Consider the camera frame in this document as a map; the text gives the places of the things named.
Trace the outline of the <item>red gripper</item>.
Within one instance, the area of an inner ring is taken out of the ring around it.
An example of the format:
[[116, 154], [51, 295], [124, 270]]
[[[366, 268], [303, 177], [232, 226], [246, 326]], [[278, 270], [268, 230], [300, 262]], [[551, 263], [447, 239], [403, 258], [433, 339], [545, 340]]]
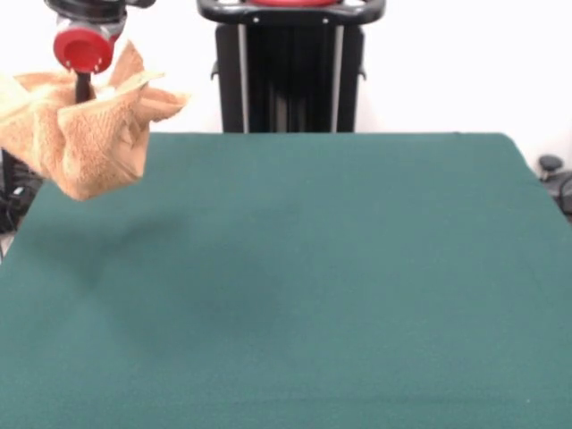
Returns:
[[107, 36], [102, 30], [73, 27], [56, 34], [53, 43], [55, 58], [68, 70], [77, 72], [75, 102], [95, 98], [91, 74], [105, 72], [114, 58], [115, 42], [121, 34]]

